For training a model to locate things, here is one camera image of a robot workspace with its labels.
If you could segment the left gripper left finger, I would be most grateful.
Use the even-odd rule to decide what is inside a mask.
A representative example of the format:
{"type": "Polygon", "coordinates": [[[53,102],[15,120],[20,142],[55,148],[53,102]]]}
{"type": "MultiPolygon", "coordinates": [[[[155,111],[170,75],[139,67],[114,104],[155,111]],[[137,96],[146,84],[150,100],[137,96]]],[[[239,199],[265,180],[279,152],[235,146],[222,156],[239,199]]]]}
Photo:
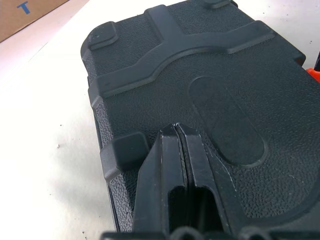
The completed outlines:
{"type": "Polygon", "coordinates": [[[187,177],[175,125],[161,129],[138,172],[135,232],[173,232],[187,219],[187,177]]]}

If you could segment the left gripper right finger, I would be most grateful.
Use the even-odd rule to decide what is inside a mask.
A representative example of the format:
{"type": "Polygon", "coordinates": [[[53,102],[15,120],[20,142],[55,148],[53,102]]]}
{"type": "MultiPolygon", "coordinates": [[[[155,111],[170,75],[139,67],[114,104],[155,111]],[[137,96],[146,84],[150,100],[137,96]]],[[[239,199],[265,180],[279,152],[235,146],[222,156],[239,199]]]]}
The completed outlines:
{"type": "Polygon", "coordinates": [[[214,155],[194,128],[177,124],[188,180],[189,225],[199,232],[238,232],[239,221],[226,208],[211,165],[214,155]]]}

